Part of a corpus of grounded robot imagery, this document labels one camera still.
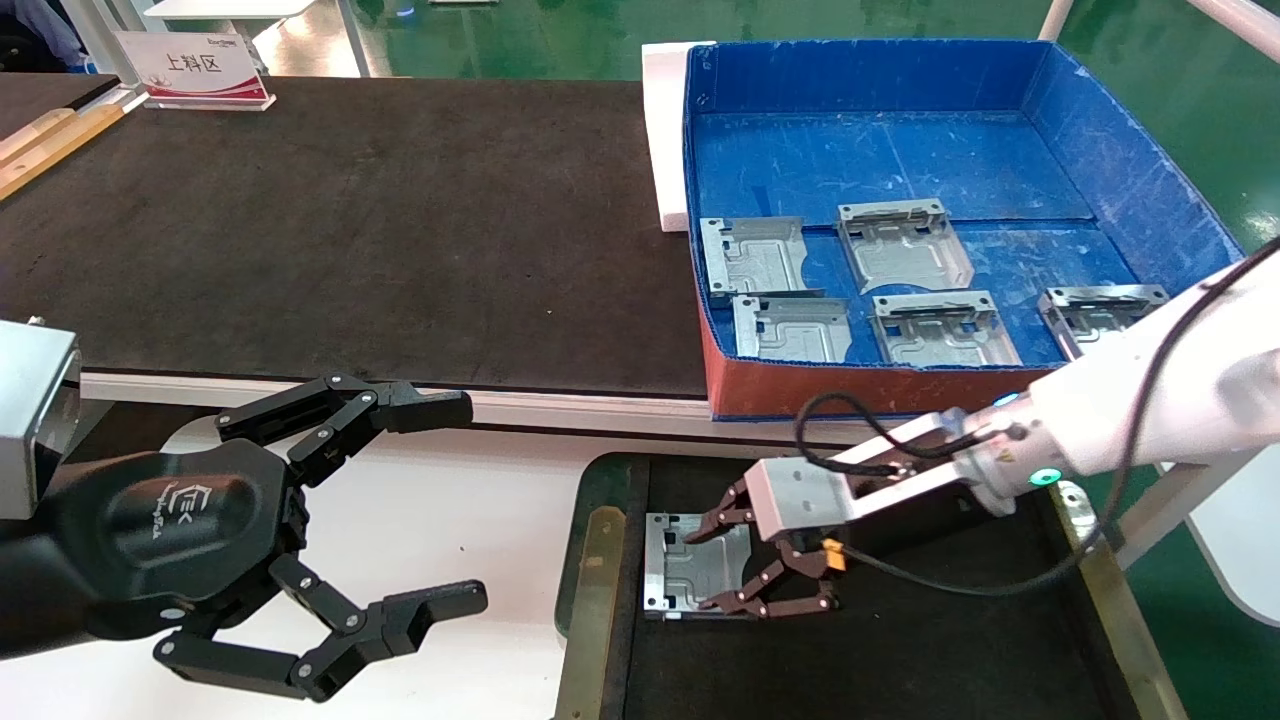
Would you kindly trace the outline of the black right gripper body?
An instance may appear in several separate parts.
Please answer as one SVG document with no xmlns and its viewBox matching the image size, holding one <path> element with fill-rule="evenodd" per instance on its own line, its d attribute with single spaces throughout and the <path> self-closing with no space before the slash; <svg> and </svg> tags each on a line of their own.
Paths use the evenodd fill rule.
<svg viewBox="0 0 1280 720">
<path fill-rule="evenodd" d="M 790 570 L 814 580 L 827 580 L 832 568 L 826 550 L 827 538 L 820 536 L 791 536 L 778 538 L 782 564 Z"/>
</svg>

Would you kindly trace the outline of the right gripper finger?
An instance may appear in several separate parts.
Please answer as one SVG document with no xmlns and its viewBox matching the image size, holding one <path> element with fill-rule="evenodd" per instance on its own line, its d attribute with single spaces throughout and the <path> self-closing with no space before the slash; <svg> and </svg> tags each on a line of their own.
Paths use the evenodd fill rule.
<svg viewBox="0 0 1280 720">
<path fill-rule="evenodd" d="M 744 582 L 741 587 L 701 601 L 698 609 L 703 612 L 754 619 L 833 612 L 840 606 L 833 575 L 842 571 L 842 564 L 829 562 L 829 565 L 832 568 L 829 579 L 820 582 L 790 571 L 778 559 Z"/>
<path fill-rule="evenodd" d="M 739 479 L 731 484 L 721 501 L 700 516 L 699 525 L 685 536 L 686 544 L 703 544 L 724 536 L 735 527 L 751 527 L 758 515 L 751 505 L 748 483 Z"/>
</svg>

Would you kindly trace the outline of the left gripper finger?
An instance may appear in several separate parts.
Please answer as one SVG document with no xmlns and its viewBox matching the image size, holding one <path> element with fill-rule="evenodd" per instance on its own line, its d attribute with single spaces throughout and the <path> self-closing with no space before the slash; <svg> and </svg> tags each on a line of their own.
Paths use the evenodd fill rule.
<svg viewBox="0 0 1280 720">
<path fill-rule="evenodd" d="M 472 420 L 472 400 L 463 391 L 425 395 L 404 380 L 371 384 L 330 374 L 227 409 L 216 425 L 224 442 L 261 447 L 298 436 L 285 456 L 287 477 L 294 487 L 314 488 L 384 432 L 463 429 Z"/>
<path fill-rule="evenodd" d="M 297 655 L 216 641 L 236 612 L 248 607 L 238 601 L 193 615 L 159 641 L 155 660 L 187 682 L 326 702 L 367 666 L 419 652 L 434 625 L 488 607 L 480 580 L 389 594 L 360 609 L 294 555 L 275 559 L 266 575 L 269 589 L 284 593 L 328 629 L 315 648 Z"/>
</svg>

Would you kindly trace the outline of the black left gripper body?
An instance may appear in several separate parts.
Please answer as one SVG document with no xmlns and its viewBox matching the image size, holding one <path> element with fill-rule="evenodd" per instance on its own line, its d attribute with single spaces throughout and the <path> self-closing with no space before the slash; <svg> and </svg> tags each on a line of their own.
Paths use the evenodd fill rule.
<svg viewBox="0 0 1280 720">
<path fill-rule="evenodd" d="M 201 614 L 247 618 L 274 594 L 268 568 L 303 548 L 308 523 L 285 461 L 247 439 L 76 464 L 47 505 L 54 565 L 99 641 Z"/>
</svg>

